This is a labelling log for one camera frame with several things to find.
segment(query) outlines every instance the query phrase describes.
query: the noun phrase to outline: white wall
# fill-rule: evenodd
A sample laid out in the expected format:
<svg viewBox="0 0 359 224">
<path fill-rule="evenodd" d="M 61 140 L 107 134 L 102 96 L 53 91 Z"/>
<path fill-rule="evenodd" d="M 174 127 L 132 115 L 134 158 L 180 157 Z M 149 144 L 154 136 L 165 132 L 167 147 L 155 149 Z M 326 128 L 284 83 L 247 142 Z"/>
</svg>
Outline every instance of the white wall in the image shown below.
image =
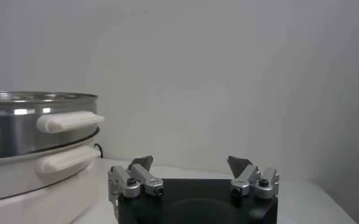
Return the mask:
<svg viewBox="0 0 359 224">
<path fill-rule="evenodd" d="M 98 94 L 107 157 L 250 158 L 359 221 L 359 0 L 0 1 L 0 89 Z"/>
</svg>

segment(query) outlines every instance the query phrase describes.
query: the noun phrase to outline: black power cord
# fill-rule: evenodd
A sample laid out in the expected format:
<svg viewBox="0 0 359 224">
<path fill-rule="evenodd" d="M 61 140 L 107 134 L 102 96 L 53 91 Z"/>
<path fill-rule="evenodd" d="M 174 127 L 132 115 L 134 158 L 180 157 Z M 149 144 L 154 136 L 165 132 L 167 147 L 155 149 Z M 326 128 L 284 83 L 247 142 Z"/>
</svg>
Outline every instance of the black power cord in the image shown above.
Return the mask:
<svg viewBox="0 0 359 224">
<path fill-rule="evenodd" d="M 104 152 L 102 150 L 102 146 L 100 144 L 98 144 L 98 143 L 95 143 L 94 147 L 98 147 L 99 151 L 101 152 L 101 158 L 103 158 L 104 157 Z"/>
</svg>

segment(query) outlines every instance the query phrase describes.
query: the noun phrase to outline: stainless steel pot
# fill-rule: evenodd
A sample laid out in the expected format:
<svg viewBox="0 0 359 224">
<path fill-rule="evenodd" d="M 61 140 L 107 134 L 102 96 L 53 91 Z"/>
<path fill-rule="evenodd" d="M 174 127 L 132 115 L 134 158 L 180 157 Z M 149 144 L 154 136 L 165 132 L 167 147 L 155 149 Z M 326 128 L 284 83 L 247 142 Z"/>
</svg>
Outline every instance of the stainless steel pot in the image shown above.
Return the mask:
<svg viewBox="0 0 359 224">
<path fill-rule="evenodd" d="M 95 114 L 97 98 L 79 93 L 0 91 L 0 158 L 66 147 L 92 138 L 99 131 L 96 123 L 81 122 L 60 131 L 44 131 L 39 130 L 37 121 L 49 114 Z"/>
</svg>

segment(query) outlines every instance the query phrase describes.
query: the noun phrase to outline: white table surface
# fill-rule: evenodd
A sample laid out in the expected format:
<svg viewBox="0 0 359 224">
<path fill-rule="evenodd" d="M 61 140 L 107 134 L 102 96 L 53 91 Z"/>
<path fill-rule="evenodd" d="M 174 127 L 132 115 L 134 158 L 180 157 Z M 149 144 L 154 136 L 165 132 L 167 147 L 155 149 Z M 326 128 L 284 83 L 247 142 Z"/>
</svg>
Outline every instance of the white table surface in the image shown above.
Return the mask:
<svg viewBox="0 0 359 224">
<path fill-rule="evenodd" d="M 117 224 L 108 201 L 107 171 L 112 166 L 127 167 L 129 162 L 97 159 L 93 173 L 98 179 L 98 199 L 74 224 Z M 154 166 L 151 173 L 161 178 L 229 178 L 226 173 L 211 173 L 175 167 Z M 304 181 L 281 181 L 279 224 L 356 224 L 320 187 Z"/>
</svg>

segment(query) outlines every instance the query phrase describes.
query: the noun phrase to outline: white handle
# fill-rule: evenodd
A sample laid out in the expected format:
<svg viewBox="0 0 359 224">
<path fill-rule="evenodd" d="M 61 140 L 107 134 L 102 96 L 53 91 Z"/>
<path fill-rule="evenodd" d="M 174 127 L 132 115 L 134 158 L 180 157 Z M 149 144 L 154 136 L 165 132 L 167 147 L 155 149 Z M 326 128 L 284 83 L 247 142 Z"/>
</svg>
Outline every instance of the white handle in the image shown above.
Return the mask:
<svg viewBox="0 0 359 224">
<path fill-rule="evenodd" d="M 105 118 L 90 111 L 48 114 L 37 120 L 37 128 L 46 133 L 59 133 L 97 124 Z"/>
<path fill-rule="evenodd" d="M 90 146 L 83 145 L 76 149 L 42 157 L 37 163 L 37 172 L 56 173 L 72 166 L 99 157 L 101 153 Z"/>
</svg>

